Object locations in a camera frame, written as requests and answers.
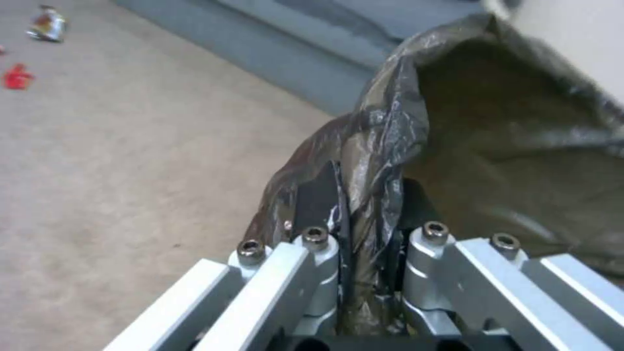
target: black plastic bag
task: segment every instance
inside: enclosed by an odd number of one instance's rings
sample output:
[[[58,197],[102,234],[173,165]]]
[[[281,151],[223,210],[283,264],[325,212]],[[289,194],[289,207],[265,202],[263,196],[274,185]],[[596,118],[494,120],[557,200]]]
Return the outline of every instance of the black plastic bag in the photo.
[[[283,224],[296,188],[335,161],[352,236],[343,334],[402,331],[403,176],[459,239],[507,232],[530,255],[570,252],[617,282],[623,121],[551,49],[491,16],[467,17],[401,44],[354,112],[305,140],[273,176],[245,236],[291,240]]]

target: hex socket bolt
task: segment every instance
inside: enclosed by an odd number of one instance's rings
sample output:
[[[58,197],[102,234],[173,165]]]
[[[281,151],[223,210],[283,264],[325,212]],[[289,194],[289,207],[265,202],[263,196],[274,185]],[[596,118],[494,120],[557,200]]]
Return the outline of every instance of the hex socket bolt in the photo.
[[[507,233],[492,235],[490,245],[508,260],[514,260],[518,251],[520,251],[520,241]]]
[[[434,245],[444,245],[449,238],[449,228],[441,222],[427,222],[422,226],[422,237]]]
[[[327,230],[321,227],[307,227],[301,232],[301,241],[303,247],[315,252],[321,251],[327,247],[329,234]]]
[[[256,239],[243,240],[236,247],[236,254],[241,265],[257,265],[266,257],[265,244]]]

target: red object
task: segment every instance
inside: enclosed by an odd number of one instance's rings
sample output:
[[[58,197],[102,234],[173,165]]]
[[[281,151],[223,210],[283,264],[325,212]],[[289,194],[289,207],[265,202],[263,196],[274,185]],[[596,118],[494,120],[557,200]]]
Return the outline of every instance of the red object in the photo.
[[[4,86],[8,89],[26,89],[34,76],[26,71],[24,64],[18,63],[4,73]]]

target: candy wrapper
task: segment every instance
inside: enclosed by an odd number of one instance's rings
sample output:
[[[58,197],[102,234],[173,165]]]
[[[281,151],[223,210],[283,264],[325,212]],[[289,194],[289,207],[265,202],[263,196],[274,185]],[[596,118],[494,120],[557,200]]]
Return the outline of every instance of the candy wrapper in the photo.
[[[42,14],[35,18],[26,31],[31,38],[54,42],[63,42],[67,21],[52,6],[41,5]]]

